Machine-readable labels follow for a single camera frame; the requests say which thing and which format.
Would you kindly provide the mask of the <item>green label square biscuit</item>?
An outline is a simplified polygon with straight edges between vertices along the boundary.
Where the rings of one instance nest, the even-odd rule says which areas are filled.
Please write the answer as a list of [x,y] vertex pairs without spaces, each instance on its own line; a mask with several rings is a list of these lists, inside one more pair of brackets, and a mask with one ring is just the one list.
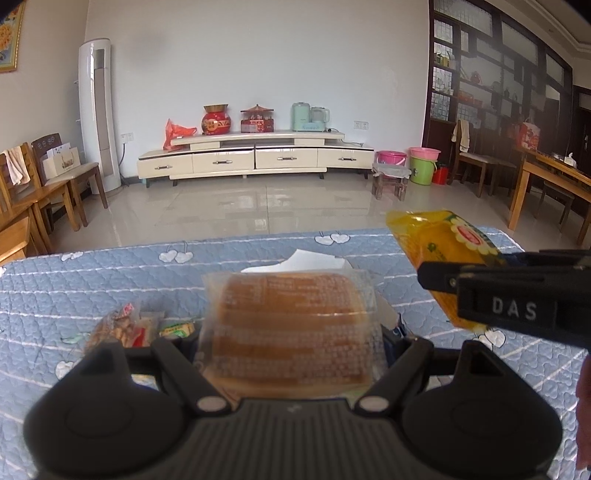
[[197,328],[193,322],[180,322],[180,323],[166,323],[164,322],[158,331],[160,337],[178,337],[188,338],[190,337]]

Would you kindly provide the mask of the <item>sliced bread clear pack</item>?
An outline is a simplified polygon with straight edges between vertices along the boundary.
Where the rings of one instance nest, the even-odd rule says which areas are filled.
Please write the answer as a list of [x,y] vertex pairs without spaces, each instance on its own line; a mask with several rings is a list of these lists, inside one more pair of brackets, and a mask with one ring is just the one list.
[[363,270],[217,272],[193,364],[231,404],[356,397],[387,370]]

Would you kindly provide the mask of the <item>blue sandwich cookie pack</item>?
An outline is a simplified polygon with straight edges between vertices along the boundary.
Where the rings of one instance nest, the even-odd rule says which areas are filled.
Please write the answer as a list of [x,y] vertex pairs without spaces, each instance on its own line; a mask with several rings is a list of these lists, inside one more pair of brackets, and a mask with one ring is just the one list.
[[396,322],[396,326],[392,330],[394,336],[399,339],[404,339],[409,336],[409,331],[407,325],[405,324],[402,315],[399,315],[398,320]]

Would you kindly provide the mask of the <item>white wafer red label pack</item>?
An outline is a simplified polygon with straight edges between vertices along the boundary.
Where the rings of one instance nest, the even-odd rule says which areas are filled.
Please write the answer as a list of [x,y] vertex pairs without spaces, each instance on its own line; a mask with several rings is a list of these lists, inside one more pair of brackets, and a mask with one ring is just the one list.
[[135,323],[133,348],[148,347],[158,336],[161,322],[164,320],[164,312],[143,312]]

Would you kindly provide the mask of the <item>white paper gift bag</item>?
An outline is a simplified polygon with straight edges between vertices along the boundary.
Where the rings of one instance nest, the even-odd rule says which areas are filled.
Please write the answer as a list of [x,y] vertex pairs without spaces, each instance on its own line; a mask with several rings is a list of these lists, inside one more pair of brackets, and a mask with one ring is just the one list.
[[80,165],[78,149],[71,148],[69,143],[49,150],[42,158],[42,169],[46,180],[58,177]]

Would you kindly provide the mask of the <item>yellow orange jelly pack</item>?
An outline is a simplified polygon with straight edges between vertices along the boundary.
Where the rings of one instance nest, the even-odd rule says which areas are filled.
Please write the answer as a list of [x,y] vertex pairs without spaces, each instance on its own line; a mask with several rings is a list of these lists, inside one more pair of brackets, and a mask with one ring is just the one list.
[[450,210],[391,211],[386,222],[416,270],[427,261],[505,264],[501,252],[483,232]]

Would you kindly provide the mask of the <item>white cardboard tray box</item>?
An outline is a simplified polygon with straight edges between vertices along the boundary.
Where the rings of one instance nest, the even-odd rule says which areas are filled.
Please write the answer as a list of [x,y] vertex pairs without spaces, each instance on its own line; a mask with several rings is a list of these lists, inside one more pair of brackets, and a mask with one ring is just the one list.
[[[293,254],[290,255],[290,257],[281,261],[280,263],[247,267],[242,269],[242,273],[263,274],[308,271],[336,271],[338,273],[352,273],[353,270],[363,270],[363,267],[354,267],[351,263],[349,263],[349,260],[335,255],[297,249]],[[377,286],[380,276],[370,272],[370,270],[367,270],[367,273],[368,279],[374,286],[379,319],[382,325],[392,332],[396,326],[398,317],[401,314],[378,292]]]

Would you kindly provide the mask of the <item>red round jar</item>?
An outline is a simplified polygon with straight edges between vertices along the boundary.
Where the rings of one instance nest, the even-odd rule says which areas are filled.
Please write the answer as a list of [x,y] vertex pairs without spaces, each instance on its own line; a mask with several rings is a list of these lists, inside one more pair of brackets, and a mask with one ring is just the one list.
[[231,118],[228,116],[228,104],[204,106],[204,117],[201,119],[201,130],[204,135],[228,134]]

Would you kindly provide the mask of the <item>cream tv cabinet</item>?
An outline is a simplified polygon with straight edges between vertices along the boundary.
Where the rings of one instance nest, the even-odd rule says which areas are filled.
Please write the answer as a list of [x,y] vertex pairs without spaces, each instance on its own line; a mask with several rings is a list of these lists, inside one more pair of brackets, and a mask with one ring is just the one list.
[[276,131],[198,135],[171,141],[171,151],[151,151],[137,161],[138,178],[149,182],[228,176],[372,170],[375,151],[349,143],[342,133]]

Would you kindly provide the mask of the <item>small wooden stool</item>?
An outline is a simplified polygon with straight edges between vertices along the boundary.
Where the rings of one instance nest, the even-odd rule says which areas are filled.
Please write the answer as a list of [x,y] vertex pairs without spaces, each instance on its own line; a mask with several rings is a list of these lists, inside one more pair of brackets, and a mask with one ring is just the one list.
[[394,197],[400,201],[406,198],[407,186],[412,175],[412,170],[406,166],[374,162],[373,164],[372,195],[377,200],[383,197],[384,191],[389,188]]

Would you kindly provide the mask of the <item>pink plastic basin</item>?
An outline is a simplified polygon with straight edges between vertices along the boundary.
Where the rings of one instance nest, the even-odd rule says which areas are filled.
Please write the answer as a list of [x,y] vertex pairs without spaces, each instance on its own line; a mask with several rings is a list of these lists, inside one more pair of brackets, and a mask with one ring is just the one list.
[[377,152],[377,162],[381,164],[405,166],[406,160],[406,152],[392,150],[381,150]]

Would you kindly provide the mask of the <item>blue quilted table cover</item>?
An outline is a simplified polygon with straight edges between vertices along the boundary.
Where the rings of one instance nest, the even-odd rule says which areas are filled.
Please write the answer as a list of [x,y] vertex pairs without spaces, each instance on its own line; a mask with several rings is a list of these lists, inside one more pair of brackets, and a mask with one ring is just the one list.
[[298,250],[369,272],[406,332],[457,348],[471,338],[418,283],[388,230],[179,241],[32,257],[1,270],[1,475],[36,470],[22,437],[35,401],[79,360],[96,324],[128,303],[169,324],[204,317],[204,275],[270,266]]

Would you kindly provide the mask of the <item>red pavilion gift box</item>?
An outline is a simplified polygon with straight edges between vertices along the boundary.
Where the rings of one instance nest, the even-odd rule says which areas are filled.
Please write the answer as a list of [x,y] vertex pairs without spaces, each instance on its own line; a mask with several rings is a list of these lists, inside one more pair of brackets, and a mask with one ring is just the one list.
[[256,104],[242,110],[240,131],[242,133],[270,133],[274,131],[273,109]]

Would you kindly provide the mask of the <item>dark wooden display shelf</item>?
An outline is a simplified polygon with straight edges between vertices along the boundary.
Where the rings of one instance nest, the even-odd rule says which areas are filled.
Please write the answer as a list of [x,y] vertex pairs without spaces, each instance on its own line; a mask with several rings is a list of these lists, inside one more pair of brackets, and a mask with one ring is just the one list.
[[535,126],[539,148],[577,155],[587,145],[580,95],[590,87],[590,49],[579,48],[546,1],[432,1],[423,143],[451,170],[455,128],[469,148],[509,160]]

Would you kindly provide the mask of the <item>brown cookies clear bag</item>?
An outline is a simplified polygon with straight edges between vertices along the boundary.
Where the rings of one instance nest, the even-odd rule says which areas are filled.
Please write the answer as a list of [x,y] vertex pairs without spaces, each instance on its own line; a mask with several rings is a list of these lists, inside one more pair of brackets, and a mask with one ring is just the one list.
[[125,348],[133,346],[139,335],[140,308],[137,302],[124,304],[103,317],[95,326],[84,346],[87,354],[103,341],[117,340]]

